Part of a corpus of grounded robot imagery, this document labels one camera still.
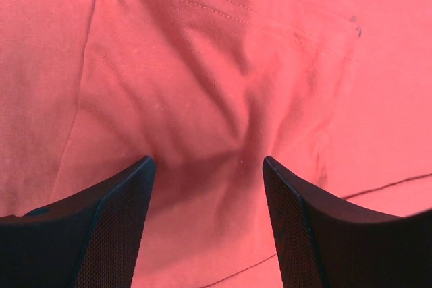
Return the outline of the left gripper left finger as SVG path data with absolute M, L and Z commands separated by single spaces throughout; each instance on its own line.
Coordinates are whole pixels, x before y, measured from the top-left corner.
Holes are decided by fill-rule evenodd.
M 130 287 L 154 180 L 146 156 L 67 198 L 1 217 L 1 286 Z

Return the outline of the red t shirt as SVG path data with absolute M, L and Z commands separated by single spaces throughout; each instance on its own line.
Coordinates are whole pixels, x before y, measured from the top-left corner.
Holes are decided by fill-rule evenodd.
M 280 287 L 272 156 L 431 207 L 431 0 L 1 0 L 1 214 L 151 156 L 134 287 Z

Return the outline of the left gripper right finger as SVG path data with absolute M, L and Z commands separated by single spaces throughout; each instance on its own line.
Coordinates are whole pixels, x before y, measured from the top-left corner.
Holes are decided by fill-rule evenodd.
M 284 287 L 430 287 L 431 211 L 409 217 L 345 201 L 271 156 L 265 194 Z

